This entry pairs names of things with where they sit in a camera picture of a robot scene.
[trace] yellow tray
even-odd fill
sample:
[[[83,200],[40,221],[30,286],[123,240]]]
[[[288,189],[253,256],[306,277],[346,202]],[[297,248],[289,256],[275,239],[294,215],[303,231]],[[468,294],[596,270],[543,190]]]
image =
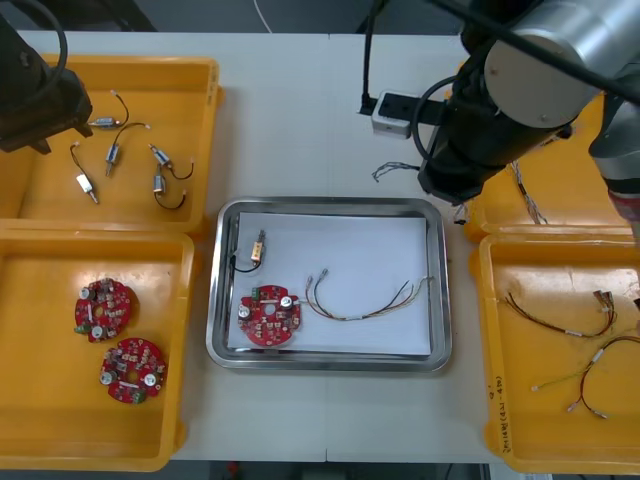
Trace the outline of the yellow tray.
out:
[[[492,235],[471,259],[480,302],[489,398],[485,440],[520,472],[640,473],[640,345],[607,350],[586,394],[603,420],[578,406],[579,378],[532,386],[583,369],[611,336],[634,335],[640,257],[623,236]],[[540,327],[502,300],[511,291],[530,314],[574,330],[602,326],[591,292],[610,290],[619,313],[611,335],[581,339]]]
[[[490,179],[472,202],[465,233],[479,242],[492,233],[631,233],[611,204],[589,146],[602,124],[603,96],[574,122],[569,140],[539,147],[520,160],[523,183],[549,225],[535,225],[510,168]]]
[[[182,234],[0,231],[0,468],[152,471],[181,441],[179,404],[194,247]],[[139,312],[115,339],[73,332],[82,286],[109,276]],[[122,404],[102,358],[128,337],[166,356],[164,389]]]
[[[57,61],[57,57],[47,57]],[[85,84],[93,104],[92,118],[124,118],[115,89],[131,112],[131,122],[151,130],[131,128],[122,134],[121,151],[112,178],[105,177],[106,154],[115,131],[94,130],[83,138],[75,130],[49,139],[52,153],[43,156],[30,148],[0,152],[0,228],[59,230],[135,230],[198,233],[203,228],[209,163],[215,124],[218,65],[205,58],[179,57],[70,57],[68,68]],[[80,174],[69,154],[76,149],[100,199],[95,205],[82,192]],[[176,204],[187,190],[186,203],[176,211],[159,207],[153,197],[156,160],[147,144],[164,150],[178,175],[167,178],[167,204]]]

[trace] black cable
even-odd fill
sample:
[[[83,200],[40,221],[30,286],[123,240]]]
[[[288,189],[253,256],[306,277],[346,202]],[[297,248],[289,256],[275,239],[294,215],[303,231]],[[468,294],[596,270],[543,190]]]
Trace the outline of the black cable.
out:
[[[453,463],[450,463],[447,467],[447,471],[444,474],[444,480],[449,480],[449,475],[451,474],[451,469],[453,468]]]
[[[191,177],[191,175],[193,175],[193,162],[191,162],[191,171],[189,172],[188,175],[185,175],[184,177],[177,176],[176,172],[173,171],[173,167],[170,167],[169,171],[171,172],[171,175],[173,175],[173,178],[175,178],[176,180],[186,180],[187,178]]]
[[[84,168],[82,168],[82,166],[80,165],[80,162],[78,161],[78,157],[76,157],[76,154],[74,153],[73,149],[76,148],[78,146],[77,143],[72,143],[71,146],[69,147],[69,152],[71,152],[71,158],[73,159],[73,163],[76,164],[76,166],[80,169],[80,171],[86,175],[87,177],[89,177],[89,175],[87,175],[87,172],[84,171]]]
[[[496,38],[502,40],[511,47],[520,50],[521,52],[526,53],[527,55],[543,63],[546,63],[547,65],[550,65],[557,70],[560,70],[562,73],[569,75],[576,80],[584,82],[592,87],[599,88],[600,90],[605,90],[607,92],[613,93],[614,95],[617,95],[635,105],[640,105],[640,92],[630,90],[629,88],[626,88],[621,83],[615,80],[610,80],[584,67],[568,62],[567,60],[554,55],[548,50],[538,47],[530,41],[516,35],[508,28],[505,28],[498,22],[491,20],[485,15],[476,13],[470,8],[461,5],[455,0],[424,1],[433,3],[458,18],[476,24],[480,28],[490,32]]]
[[[42,5],[40,2],[36,0],[0,0],[0,2],[8,2],[12,3],[24,3],[25,5],[29,5],[31,8],[38,10],[42,15],[44,15],[49,22],[51,22],[51,26],[55,30],[58,35],[58,43],[60,44],[60,54],[58,55],[58,64],[53,69],[53,73],[49,76],[45,84],[38,89],[33,95],[27,97],[24,100],[20,100],[20,103],[23,105],[29,105],[37,102],[44,98],[44,96],[49,93],[49,91],[55,87],[60,81],[60,77],[64,73],[64,69],[67,66],[67,57],[69,56],[69,46],[67,45],[67,37],[64,34],[64,30],[62,29],[62,25],[58,19],[51,13],[51,11]]]
[[[362,100],[360,113],[373,112],[375,102],[369,95],[369,67],[371,65],[371,42],[373,41],[373,27],[376,24],[376,15],[384,0],[373,0],[371,11],[367,21],[367,33],[364,38],[364,68],[362,73]]]
[[[235,253],[234,253],[233,255],[231,255],[231,258],[230,258],[230,260],[229,260],[229,261],[230,261],[231,266],[233,267],[233,269],[234,269],[236,272],[240,272],[240,273],[251,273],[251,272],[255,272],[258,268],[260,268],[260,265],[262,265],[262,262],[258,262],[258,263],[253,267],[253,268],[250,268],[250,269],[248,269],[248,270],[242,270],[242,269],[240,269],[240,268],[237,268],[237,267],[236,267],[236,255],[235,255]]]
[[[440,90],[445,85],[453,83],[456,78],[457,76],[454,75],[452,77],[447,77],[443,80],[440,80],[439,82],[434,84],[431,88],[424,92],[424,95],[420,97],[416,108],[413,110],[413,115],[411,117],[411,136],[413,137],[413,141],[416,144],[418,152],[420,152],[420,155],[425,160],[429,160],[431,155],[427,153],[424,145],[422,145],[422,140],[420,140],[420,129],[418,128],[418,126],[420,125],[420,114],[422,113],[422,109],[424,108],[424,106],[427,104],[427,100],[429,100],[429,97],[431,97],[431,95],[433,95],[436,91]]]
[[[180,203],[174,207],[169,207],[168,205],[165,205],[164,203],[162,203],[160,201],[160,199],[158,198],[158,194],[154,193],[153,197],[156,199],[156,203],[158,205],[160,205],[162,208],[166,208],[167,210],[177,210],[179,209],[182,205],[184,205],[184,201],[187,199],[187,194],[185,192],[182,192],[182,200],[180,200]]]

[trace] wire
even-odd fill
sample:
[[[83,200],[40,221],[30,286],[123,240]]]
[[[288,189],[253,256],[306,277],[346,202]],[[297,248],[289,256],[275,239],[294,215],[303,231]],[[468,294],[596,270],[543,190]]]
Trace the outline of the wire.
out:
[[[233,267],[233,269],[236,272],[240,272],[240,273],[251,273],[251,272],[255,272],[258,268],[260,268],[260,266],[262,265],[262,262],[258,262],[257,264],[255,264],[253,266],[253,268],[249,268],[248,270],[241,270],[239,268],[236,267],[236,254],[234,253],[233,255],[231,255],[231,258],[229,259],[231,266]]]
[[[365,320],[367,318],[372,318],[372,317],[381,317],[383,315],[387,315],[391,312],[395,312],[397,310],[400,310],[402,308],[405,308],[409,305],[411,305],[415,299],[417,298],[418,294],[420,293],[420,290],[422,289],[422,285],[428,280],[430,279],[430,277],[422,277],[420,279],[420,282],[418,284],[418,288],[416,289],[413,285],[411,286],[411,290],[409,292],[409,295],[407,295],[407,297],[401,301],[400,303],[397,303],[394,305],[394,302],[396,302],[396,300],[398,299],[398,297],[401,295],[401,293],[406,289],[406,286],[409,284],[408,281],[406,281],[402,287],[400,288],[400,290],[398,290],[398,292],[395,294],[395,296],[393,297],[393,299],[391,300],[391,302],[389,302],[386,306],[382,307],[379,310],[375,310],[373,312],[370,313],[366,313],[364,315],[357,315],[357,316],[352,316],[352,317],[346,317],[346,316],[339,316],[339,315],[335,315],[333,313],[331,313],[328,309],[324,308],[321,304],[320,301],[318,300],[318,285],[324,280],[324,278],[327,276],[327,274],[329,273],[329,271],[325,268],[322,273],[320,274],[320,276],[318,277],[317,282],[314,285],[313,282],[313,277],[309,277],[307,279],[307,286],[305,288],[305,298],[307,303],[309,304],[309,306],[311,307],[311,309],[316,312],[318,315],[325,317],[325,318],[329,318],[331,320],[341,320],[341,321],[350,321],[350,320]],[[311,296],[311,287],[313,285],[313,296]]]
[[[565,335],[571,335],[574,337],[596,338],[596,337],[601,337],[611,328],[616,318],[618,317],[618,314],[615,311],[615,306],[613,304],[613,296],[611,295],[611,292],[601,292],[600,290],[597,290],[593,292],[593,295],[594,297],[596,297],[596,299],[602,306],[602,312],[605,314],[605,318],[606,318],[606,323],[604,327],[601,330],[599,330],[597,333],[575,332],[572,330],[567,330],[562,327],[558,327],[545,320],[536,318],[533,315],[527,313],[522,307],[520,307],[516,303],[511,292],[507,292],[505,301],[507,302],[507,305],[509,305],[513,310],[515,310],[522,317],[526,318],[527,320],[531,320],[533,323],[536,323],[542,327],[548,328],[550,330],[553,330],[559,333],[564,333]]]
[[[118,100],[120,100],[120,103],[122,104],[122,106],[124,107],[124,111],[126,113],[126,116],[124,118],[124,121],[118,125],[118,128],[124,128],[124,126],[127,124],[127,122],[129,121],[129,108],[127,108],[127,104],[124,103],[124,100],[122,99],[122,97],[120,96],[120,94],[118,92],[116,92],[115,90],[111,90],[111,94],[113,96],[115,96]]]
[[[416,144],[416,148],[418,149],[420,156],[425,160],[429,160],[431,158],[431,155],[427,153],[427,150],[424,148],[422,140],[420,139],[420,129],[418,128],[418,126],[420,125],[420,115],[422,114],[422,110],[424,109],[424,106],[427,104],[427,100],[429,100],[431,95],[436,93],[442,87],[453,83],[456,78],[457,75],[447,77],[432,85],[431,88],[424,92],[422,97],[420,97],[416,108],[413,110],[413,115],[411,117],[411,135],[413,136],[413,141]]]
[[[177,209],[179,209],[182,205],[184,205],[184,202],[185,202],[185,200],[187,199],[187,191],[186,191],[186,190],[183,190],[183,191],[182,191],[182,200],[180,200],[180,203],[179,203],[178,205],[174,206],[174,207],[170,207],[170,206],[165,205],[164,203],[162,203],[162,202],[160,201],[160,199],[158,198],[158,197],[159,197],[159,194],[158,194],[158,193],[155,193],[155,192],[154,192],[153,197],[156,199],[156,203],[157,203],[158,205],[160,205],[162,208],[166,208],[167,210],[177,210]]]
[[[376,183],[380,183],[380,177],[386,175],[393,170],[416,170],[419,171],[420,167],[416,165],[409,165],[403,162],[387,162],[384,165],[380,165],[375,172],[371,174]]]
[[[71,153],[71,159],[73,160],[73,163],[76,164],[76,166],[80,169],[80,171],[85,175],[85,176],[89,176],[87,175],[87,172],[84,171],[84,168],[82,168],[82,166],[80,165],[80,162],[78,161],[78,157],[76,157],[75,152],[73,151],[74,148],[78,147],[80,144],[78,142],[74,142],[71,144],[71,146],[69,147],[69,152]]]
[[[575,63],[568,62],[563,58],[554,55],[553,53],[538,47],[532,42],[516,35],[508,28],[505,28],[498,22],[493,21],[485,15],[481,15],[474,12],[470,8],[451,0],[424,0],[428,3],[433,3],[441,9],[459,17],[467,22],[471,22],[482,28],[483,30],[490,32],[499,40],[502,40],[511,47],[520,50],[527,55],[550,65],[562,73],[573,77],[576,80],[584,82],[592,87],[605,90],[607,92],[618,95],[619,97],[627,100],[635,105],[640,105],[640,92],[633,91],[626,88],[620,82],[610,80],[602,75],[592,72],[584,67],[581,67]]]
[[[533,223],[536,225],[540,225],[541,222],[549,223],[548,220],[540,213],[540,209],[538,208],[538,204],[531,198],[527,189],[524,188],[524,183],[522,182],[522,172],[520,171],[520,160],[514,160],[510,164],[511,170],[515,176],[516,184],[518,185],[518,190],[522,194],[524,201],[527,205],[527,212],[529,212],[529,216]]]
[[[58,63],[53,69],[53,73],[49,76],[45,84],[39,88],[35,93],[26,99],[20,99],[21,104],[32,104],[44,98],[53,87],[55,87],[60,81],[60,77],[64,73],[65,67],[67,66],[67,57],[69,56],[69,46],[67,44],[67,37],[64,34],[64,30],[62,29],[62,25],[58,19],[51,13],[51,11],[45,7],[43,4],[36,0],[0,0],[0,2],[8,2],[12,3],[24,3],[25,5],[29,5],[31,8],[38,10],[42,15],[44,15],[47,20],[51,23],[51,26],[55,30],[58,35],[58,43],[60,44],[60,54],[58,55]]]
[[[150,125],[147,125],[146,123],[142,123],[142,122],[133,122],[130,123],[124,127],[122,127],[120,129],[120,131],[118,132],[118,134],[116,135],[116,138],[113,140],[113,144],[111,145],[112,147],[115,147],[116,144],[118,143],[118,139],[120,138],[120,135],[122,135],[126,130],[133,128],[133,127],[145,127],[145,128],[151,128]]]
[[[188,175],[185,175],[184,177],[179,177],[176,175],[176,172],[173,171],[173,167],[169,167],[169,171],[171,172],[171,175],[173,175],[173,178],[175,178],[176,180],[186,180],[187,178],[191,177],[191,175],[193,175],[193,160],[191,161],[191,171],[189,172]]]
[[[444,474],[444,480],[449,480],[449,475],[451,474],[451,469],[453,468],[453,463],[450,463],[447,467],[447,471]]]
[[[258,16],[260,17],[260,20],[262,21],[264,28],[267,29],[267,32],[273,33],[271,31],[271,28],[269,28],[269,24],[267,23],[267,21],[264,19],[264,16],[262,15],[262,11],[260,10],[260,5],[258,5],[258,0],[253,0],[253,5],[256,7],[256,12],[258,12]]]
[[[371,44],[373,42],[373,29],[376,24],[376,16],[382,10],[384,0],[373,0],[371,11],[367,17],[367,33],[364,37],[364,67],[362,70],[362,97],[360,113],[373,112],[375,101],[369,95],[369,69],[371,66]]]

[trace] electronic component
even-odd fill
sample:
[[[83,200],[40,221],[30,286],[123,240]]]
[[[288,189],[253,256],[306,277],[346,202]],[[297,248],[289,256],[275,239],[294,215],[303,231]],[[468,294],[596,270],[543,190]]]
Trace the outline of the electronic component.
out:
[[[76,177],[76,180],[78,181],[78,184],[80,185],[80,188],[82,188],[82,191],[84,193],[86,193],[87,195],[89,195],[91,197],[91,199],[96,203],[96,205],[100,202],[98,202],[98,197],[96,196],[94,190],[93,190],[93,185],[91,184],[91,180],[89,180],[89,176],[87,175],[87,172],[84,171],[84,168],[82,168],[82,165],[80,165],[80,162],[78,161],[78,157],[76,156],[74,149],[76,147],[78,147],[80,144],[78,142],[74,142],[71,144],[71,147],[69,147],[69,152],[71,153],[71,159],[73,160],[73,163],[76,164],[76,166],[80,169],[80,171],[82,172],[80,175],[78,175]]]
[[[75,308],[75,332],[89,342],[114,338],[131,319],[133,292],[120,282],[103,278],[80,291]]]
[[[163,195],[167,191],[167,183],[162,175],[162,166],[158,165],[156,174],[153,176],[153,193]]]
[[[120,122],[119,120],[116,120],[113,117],[98,117],[92,122],[89,122],[90,127],[99,128],[102,130],[113,130],[116,128],[124,127],[129,121],[129,109],[127,108],[126,103],[124,103],[124,100],[122,99],[122,97],[118,95],[118,92],[116,92],[115,90],[111,90],[111,95],[116,97],[124,107],[124,110],[126,112],[125,119],[122,122]]]
[[[507,292],[507,296],[505,297],[505,302],[509,305],[515,312],[517,312],[522,317],[527,320],[532,321],[542,327],[548,328],[549,330],[553,330],[558,333],[564,333],[565,335],[571,335],[574,337],[583,337],[583,338],[595,338],[601,337],[605,333],[609,331],[609,329],[613,326],[618,314],[615,310],[615,305],[613,303],[613,294],[611,292],[602,292],[600,290],[596,290],[593,292],[593,296],[596,297],[598,303],[600,303],[601,311],[605,317],[605,325],[596,333],[583,333],[576,332],[573,330],[568,330],[562,327],[558,327],[557,325],[553,325],[552,323],[547,322],[546,320],[541,320],[537,317],[534,317],[530,313],[526,312],[520,305],[518,305],[513,298],[511,292]]]
[[[408,280],[406,282],[404,282],[404,285],[402,285],[402,287],[400,287],[400,290],[398,290],[398,292],[391,299],[391,301],[389,303],[387,303],[387,305],[385,305],[383,308],[381,308],[379,310],[375,310],[375,311],[370,312],[370,313],[365,313],[363,315],[355,315],[355,316],[347,317],[347,316],[340,316],[340,315],[335,315],[335,314],[331,313],[329,310],[324,308],[320,304],[320,301],[318,300],[318,286],[320,285],[320,283],[325,279],[325,277],[328,274],[329,274],[329,270],[327,270],[326,268],[324,270],[322,270],[322,272],[320,273],[320,276],[318,277],[318,281],[313,286],[313,296],[311,295],[311,292],[312,292],[312,288],[311,287],[313,285],[313,277],[310,276],[307,279],[307,286],[306,286],[305,291],[304,291],[305,299],[307,301],[307,304],[311,307],[311,309],[315,313],[317,313],[318,315],[320,315],[322,317],[325,317],[325,318],[329,318],[331,320],[341,320],[341,321],[365,320],[367,318],[381,317],[383,315],[387,315],[389,313],[395,312],[395,311],[400,310],[402,308],[408,307],[409,305],[411,305],[416,300],[416,298],[420,294],[420,290],[422,289],[422,286],[431,278],[431,277],[422,277],[420,279],[420,282],[418,283],[418,288],[415,288],[414,285],[411,285],[411,289],[409,291],[409,294],[406,296],[406,298],[404,300],[402,300],[401,302],[399,302],[397,304],[395,302],[398,299],[398,297],[400,297],[402,292],[405,290],[407,285],[409,284]]]
[[[153,153],[153,156],[156,157],[158,165],[160,167],[166,167],[171,172],[173,178],[175,178],[176,180],[186,180],[187,178],[191,177],[191,175],[193,175],[193,158],[191,158],[191,171],[184,177],[179,177],[178,175],[176,175],[175,167],[173,166],[169,155],[167,155],[166,153],[164,153],[164,151],[160,150],[158,147],[151,143],[149,144],[149,149],[151,150],[151,153]]]
[[[151,129],[151,125],[147,125],[146,123],[142,123],[142,122],[129,123],[128,125],[125,125],[120,129],[120,131],[116,135],[116,138],[113,140],[113,143],[109,147],[109,150],[107,151],[107,158],[106,158],[106,161],[107,161],[106,176],[107,177],[111,176],[111,170],[113,170],[113,167],[116,165],[118,160],[118,153],[120,152],[120,145],[118,144],[118,139],[120,138],[120,135],[122,135],[125,131],[133,127],[144,127],[147,130]]]
[[[266,285],[242,297],[238,307],[238,326],[256,345],[277,347],[287,342],[302,321],[300,301],[286,288]]]
[[[160,349],[142,338],[127,338],[104,355],[100,383],[122,403],[142,403],[160,393],[167,364]]]

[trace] wire bundle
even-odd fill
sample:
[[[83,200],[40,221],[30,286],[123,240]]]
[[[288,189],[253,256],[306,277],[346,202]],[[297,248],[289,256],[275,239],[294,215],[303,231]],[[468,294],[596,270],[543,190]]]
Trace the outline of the wire bundle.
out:
[[[518,185],[518,189],[524,198],[525,203],[527,204],[527,212],[529,212],[529,216],[531,220],[536,225],[540,225],[542,222],[549,223],[547,219],[540,213],[540,209],[536,202],[531,198],[527,189],[524,188],[524,183],[522,182],[522,172],[520,171],[520,160],[515,160],[511,163],[511,170],[515,176],[516,184]]]
[[[404,300],[402,300],[399,303],[395,303],[395,302],[396,302],[396,300],[398,300],[398,298],[400,297],[402,292],[405,290],[405,288],[409,284],[409,280],[404,282],[404,285],[402,285],[400,290],[398,290],[398,292],[391,299],[391,301],[389,303],[387,303],[381,309],[375,310],[375,311],[370,312],[370,313],[366,313],[364,315],[357,315],[357,316],[347,317],[347,316],[336,315],[336,314],[330,312],[329,310],[324,308],[320,304],[320,301],[318,300],[318,286],[326,278],[328,273],[329,273],[329,270],[327,270],[326,268],[324,270],[322,270],[322,272],[320,273],[320,276],[318,277],[318,280],[315,282],[315,284],[313,282],[313,276],[310,276],[307,279],[307,286],[305,288],[304,294],[305,294],[305,298],[307,300],[307,303],[309,304],[309,306],[311,307],[311,309],[314,312],[316,312],[318,315],[320,315],[320,316],[322,316],[324,318],[329,318],[331,320],[340,320],[340,321],[365,320],[367,318],[381,317],[383,315],[387,315],[389,313],[398,311],[398,310],[400,310],[402,308],[406,308],[416,300],[416,298],[418,297],[418,295],[420,293],[420,290],[422,289],[422,286],[424,285],[424,283],[431,278],[431,277],[422,277],[420,279],[420,282],[418,283],[418,287],[417,288],[414,285],[411,285],[411,289],[409,291],[409,294],[406,296],[406,298]]]
[[[557,325],[549,323],[546,320],[542,320],[540,318],[534,317],[533,315],[526,312],[520,305],[516,303],[511,292],[507,292],[505,301],[507,302],[507,305],[509,305],[513,310],[515,310],[522,317],[526,318],[527,320],[531,320],[532,322],[542,327],[548,328],[555,332],[564,333],[565,335],[571,335],[574,337],[596,338],[596,337],[601,337],[611,328],[613,323],[616,321],[618,314],[616,313],[615,305],[613,304],[613,295],[611,294],[611,292],[602,292],[600,290],[597,290],[593,292],[593,296],[596,297],[596,299],[600,303],[600,306],[602,307],[602,313],[604,313],[605,320],[606,320],[604,327],[600,329],[597,333],[583,333],[583,332],[576,332],[573,330],[567,330],[565,328],[558,327]]]
[[[534,391],[534,392],[537,392],[541,388],[547,387],[549,385],[555,385],[557,383],[564,382],[565,380],[569,380],[569,379],[574,378],[574,377],[580,377],[580,384],[579,384],[580,396],[578,397],[578,399],[575,402],[573,402],[571,405],[569,405],[569,407],[567,408],[567,412],[573,412],[575,410],[575,408],[582,403],[585,407],[587,407],[587,410],[589,410],[595,416],[600,417],[600,418],[604,418],[604,419],[609,418],[606,414],[596,410],[595,408],[591,407],[591,405],[589,405],[589,403],[587,402],[587,399],[585,397],[584,386],[585,386],[585,383],[587,381],[587,376],[589,375],[589,372],[591,372],[591,370],[593,369],[593,367],[596,364],[596,362],[598,360],[600,360],[600,358],[604,354],[605,350],[607,350],[609,347],[611,347],[612,345],[615,345],[616,343],[619,343],[619,342],[633,342],[633,343],[640,344],[640,337],[633,337],[633,336],[623,335],[623,336],[620,336],[620,337],[616,337],[616,338],[610,339],[604,345],[602,345],[602,347],[600,347],[600,349],[596,352],[596,354],[593,356],[591,361],[587,364],[587,366],[583,370],[581,370],[579,372],[576,372],[576,373],[573,373],[571,375],[567,375],[566,377],[562,377],[562,378],[559,378],[557,380],[553,380],[553,381],[544,383],[542,385],[535,385],[535,386],[531,387],[531,390]]]

